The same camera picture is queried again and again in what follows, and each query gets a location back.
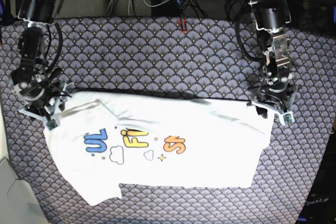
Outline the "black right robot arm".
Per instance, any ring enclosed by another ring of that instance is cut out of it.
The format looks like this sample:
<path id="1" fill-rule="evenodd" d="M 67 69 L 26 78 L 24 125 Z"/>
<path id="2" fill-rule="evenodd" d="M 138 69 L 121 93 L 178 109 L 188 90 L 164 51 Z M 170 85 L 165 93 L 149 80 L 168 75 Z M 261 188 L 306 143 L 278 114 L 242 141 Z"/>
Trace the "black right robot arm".
<path id="1" fill-rule="evenodd" d="M 9 86 L 23 103 L 21 114 L 41 121 L 51 131 L 60 125 L 57 113 L 70 96 L 68 83 L 57 79 L 61 68 L 63 37 L 56 23 L 64 0 L 23 0 L 18 19 L 27 23 L 18 49 L 20 62 L 9 77 Z"/>

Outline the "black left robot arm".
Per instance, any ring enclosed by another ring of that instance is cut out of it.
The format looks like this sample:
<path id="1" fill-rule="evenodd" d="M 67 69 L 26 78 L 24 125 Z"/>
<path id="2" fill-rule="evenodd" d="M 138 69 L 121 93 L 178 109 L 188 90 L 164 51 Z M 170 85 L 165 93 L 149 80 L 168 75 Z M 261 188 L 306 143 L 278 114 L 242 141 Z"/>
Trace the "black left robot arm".
<path id="1" fill-rule="evenodd" d="M 287 0 L 247 0 L 247 10 L 256 27 L 261 57 L 251 57 L 239 37 L 240 13 L 235 30 L 238 44 L 246 58 L 260 64 L 262 79 L 260 85 L 251 87 L 251 104 L 264 118 L 268 111 L 278 115 L 282 125 L 295 121 L 292 107 L 297 94 L 293 83 L 292 60 L 285 26 L 291 22 Z"/>

